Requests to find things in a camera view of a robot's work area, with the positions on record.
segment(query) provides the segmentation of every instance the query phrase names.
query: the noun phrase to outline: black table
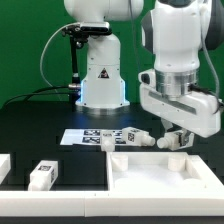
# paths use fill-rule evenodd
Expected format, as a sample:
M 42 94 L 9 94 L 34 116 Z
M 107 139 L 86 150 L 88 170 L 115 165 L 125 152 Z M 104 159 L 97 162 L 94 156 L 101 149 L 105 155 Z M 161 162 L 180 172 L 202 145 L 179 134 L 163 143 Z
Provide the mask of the black table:
M 59 177 L 52 190 L 107 190 L 105 153 L 100 146 L 61 146 L 65 129 L 122 129 L 135 127 L 156 139 L 164 134 L 160 118 L 142 110 L 139 104 L 131 104 L 128 113 L 113 116 L 96 116 L 72 111 L 67 102 L 14 102 L 0 110 L 0 153 L 10 153 L 12 169 L 0 185 L 0 190 L 27 190 L 29 175 L 41 160 L 57 160 Z M 167 151 L 153 147 L 121 147 L 116 151 Z M 203 139 L 195 137 L 194 146 L 182 151 L 200 155 L 216 176 L 224 183 L 224 134 Z M 204 220 L 211 223 L 221 218 L 213 217 L 141 217 L 141 223 L 178 223 Z M 2 218 L 4 223 L 13 218 Z M 28 223 L 30 219 L 16 219 Z M 61 223 L 60 219 L 35 219 L 38 223 Z M 79 223 L 136 223 L 137 218 L 76 218 Z

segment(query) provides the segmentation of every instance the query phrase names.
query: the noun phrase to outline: green screen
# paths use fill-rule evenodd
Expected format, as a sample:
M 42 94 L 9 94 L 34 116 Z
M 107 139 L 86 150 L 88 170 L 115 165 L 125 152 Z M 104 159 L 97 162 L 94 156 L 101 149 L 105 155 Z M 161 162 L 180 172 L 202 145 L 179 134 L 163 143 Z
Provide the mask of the green screen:
M 140 70 L 153 67 L 154 57 L 141 46 L 140 21 L 154 5 L 145 1 L 144 10 L 137 20 L 136 49 L 130 21 L 111 22 L 114 34 L 121 41 L 121 77 L 126 81 L 126 98 L 139 102 L 139 82 L 136 56 Z M 0 105 L 16 95 L 33 92 L 46 87 L 39 72 L 40 56 L 51 35 L 60 27 L 74 22 L 65 8 L 63 0 L 0 0 Z M 80 75 L 86 74 L 86 48 L 78 51 Z M 203 53 L 200 54 L 200 84 L 214 90 L 214 80 Z M 210 51 L 211 59 L 221 83 L 221 97 L 224 98 L 224 44 Z M 71 56 L 69 38 L 60 34 L 52 41 L 44 60 L 44 73 L 53 85 L 67 85 L 71 82 Z M 38 96 L 33 100 L 58 100 L 57 96 Z

